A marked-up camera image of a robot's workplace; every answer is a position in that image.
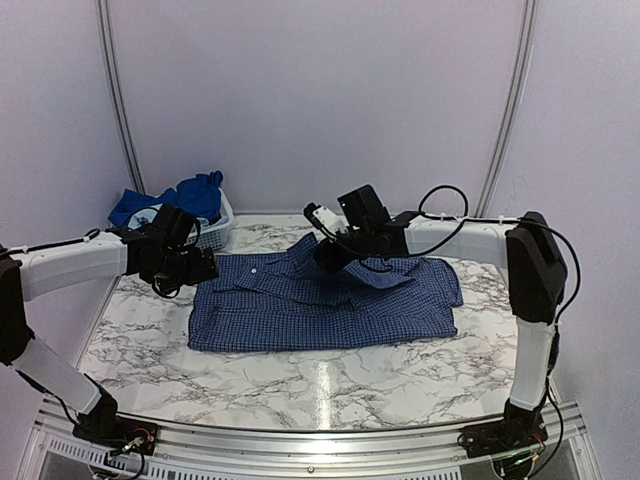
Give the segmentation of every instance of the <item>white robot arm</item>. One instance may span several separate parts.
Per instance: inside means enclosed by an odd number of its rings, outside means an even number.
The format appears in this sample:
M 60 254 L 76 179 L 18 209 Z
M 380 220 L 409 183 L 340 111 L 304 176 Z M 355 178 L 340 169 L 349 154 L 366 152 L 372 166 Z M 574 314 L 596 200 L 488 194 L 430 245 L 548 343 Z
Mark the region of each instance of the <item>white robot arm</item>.
M 217 278 L 213 251 L 187 244 L 192 228 L 199 225 L 191 215 L 165 205 L 142 232 L 120 228 L 31 249 L 0 246 L 0 362 L 34 388 L 61 399 L 65 408 L 73 407 L 79 414 L 74 435 L 115 447 L 122 446 L 123 439 L 133 440 L 140 427 L 156 427 L 118 417 L 113 397 L 29 328 L 24 303 L 96 278 L 139 274 L 161 296 Z M 152 451 L 150 442 L 143 453 Z
M 516 370 L 504 420 L 468 427 L 470 457 L 546 440 L 540 411 L 558 352 L 556 309 L 567 268 L 542 215 L 482 220 L 403 212 L 391 217 L 370 185 L 338 199 L 348 224 L 326 207 L 309 204 L 305 216 L 327 238 L 315 259 L 335 273 L 355 259 L 432 254 L 490 263 L 508 271 L 509 300 L 518 326 Z

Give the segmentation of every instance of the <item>marble countertop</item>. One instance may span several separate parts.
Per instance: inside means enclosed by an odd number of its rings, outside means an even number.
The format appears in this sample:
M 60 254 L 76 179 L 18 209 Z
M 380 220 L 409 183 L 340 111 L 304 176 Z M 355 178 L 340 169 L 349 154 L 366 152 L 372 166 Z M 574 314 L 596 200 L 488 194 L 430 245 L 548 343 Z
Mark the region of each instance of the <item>marble countertop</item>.
M 241 216 L 225 251 L 284 251 L 310 231 L 302 216 Z M 165 300 L 123 278 L 81 370 L 121 411 L 207 425 L 359 430 L 500 413 L 517 342 L 506 287 L 493 266 L 450 263 L 465 301 L 454 309 L 456 337 L 344 351 L 193 351 L 187 326 L 195 288 Z

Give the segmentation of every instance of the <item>white backdrop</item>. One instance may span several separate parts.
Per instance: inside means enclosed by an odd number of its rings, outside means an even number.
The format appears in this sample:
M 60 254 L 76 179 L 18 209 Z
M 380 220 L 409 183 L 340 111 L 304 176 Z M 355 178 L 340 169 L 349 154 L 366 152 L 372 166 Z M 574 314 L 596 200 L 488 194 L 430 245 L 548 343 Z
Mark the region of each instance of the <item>white backdrop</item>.
M 113 2 L 124 98 L 158 194 L 222 170 L 238 211 L 299 212 L 364 183 L 392 209 L 480 194 L 522 1 Z M 451 209 L 444 194 L 433 209 Z
M 563 314 L 556 379 L 565 399 L 578 400 L 607 480 L 638 478 L 638 25 L 631 0 L 540 3 L 527 89 L 490 209 L 538 209 L 575 244 L 584 283 Z
M 129 185 L 93 2 L 0 2 L 0 242 L 36 245 L 107 225 Z M 33 330 L 73 361 L 110 284 L 28 304 Z M 41 395 L 0 365 L 0 478 L 11 480 Z

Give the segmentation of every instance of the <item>blue cloth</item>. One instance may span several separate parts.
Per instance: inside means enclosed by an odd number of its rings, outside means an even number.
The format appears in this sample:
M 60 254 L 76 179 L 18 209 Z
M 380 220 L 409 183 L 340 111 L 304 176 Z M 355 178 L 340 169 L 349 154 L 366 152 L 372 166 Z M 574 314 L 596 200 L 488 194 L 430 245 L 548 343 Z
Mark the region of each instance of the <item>blue cloth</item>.
M 189 347 L 345 349 L 457 333 L 451 307 L 462 292 L 443 260 L 392 259 L 389 273 L 352 262 L 328 275 L 313 260 L 316 246 L 309 234 L 286 253 L 218 256 L 220 278 L 198 285 Z
M 168 204 L 180 207 L 186 212 L 206 218 L 213 225 L 220 218 L 220 183 L 222 173 L 198 174 L 195 178 L 183 180 L 176 189 L 168 188 L 159 197 L 143 195 L 125 190 L 122 199 L 111 211 L 109 221 L 116 227 L 127 225 L 131 216 L 145 207 Z

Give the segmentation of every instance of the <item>plaid fabric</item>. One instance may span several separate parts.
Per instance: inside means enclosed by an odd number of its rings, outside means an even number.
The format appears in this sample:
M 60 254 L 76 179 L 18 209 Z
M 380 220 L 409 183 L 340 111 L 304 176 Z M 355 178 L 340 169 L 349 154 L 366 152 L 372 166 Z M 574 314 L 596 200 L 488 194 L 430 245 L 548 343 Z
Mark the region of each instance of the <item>plaid fabric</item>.
M 446 262 L 392 259 L 389 273 L 352 262 L 328 275 L 313 260 L 316 246 L 309 234 L 286 253 L 219 256 L 221 277 L 198 285 L 189 347 L 345 349 L 457 333 L 451 308 L 462 305 L 462 293 Z

